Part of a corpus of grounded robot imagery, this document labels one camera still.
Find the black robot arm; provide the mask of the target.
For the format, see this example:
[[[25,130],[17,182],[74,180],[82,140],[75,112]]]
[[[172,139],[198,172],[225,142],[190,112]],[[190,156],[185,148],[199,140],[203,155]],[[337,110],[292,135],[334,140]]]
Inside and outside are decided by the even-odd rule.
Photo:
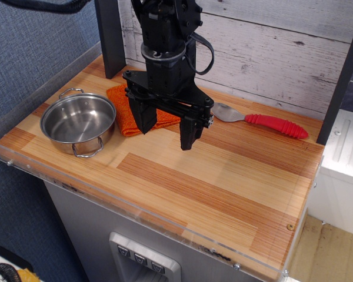
[[[195,1],[132,1],[142,29],[141,54],[145,71],[126,71],[125,89],[138,129],[146,134],[156,124],[157,111],[180,118],[182,150],[191,149],[202,131],[211,126],[213,99],[195,84],[207,74],[196,66],[196,44],[210,52],[212,45],[195,31],[202,25],[202,8]]]

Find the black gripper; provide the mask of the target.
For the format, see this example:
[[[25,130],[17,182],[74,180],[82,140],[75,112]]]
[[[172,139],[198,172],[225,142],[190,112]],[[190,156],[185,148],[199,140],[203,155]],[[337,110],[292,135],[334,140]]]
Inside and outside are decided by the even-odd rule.
[[[213,123],[214,101],[194,82],[195,74],[182,58],[174,63],[147,62],[146,71],[127,70],[126,95],[137,128],[148,133],[156,124],[156,110],[181,118],[182,150],[191,150],[202,135],[203,128]]]

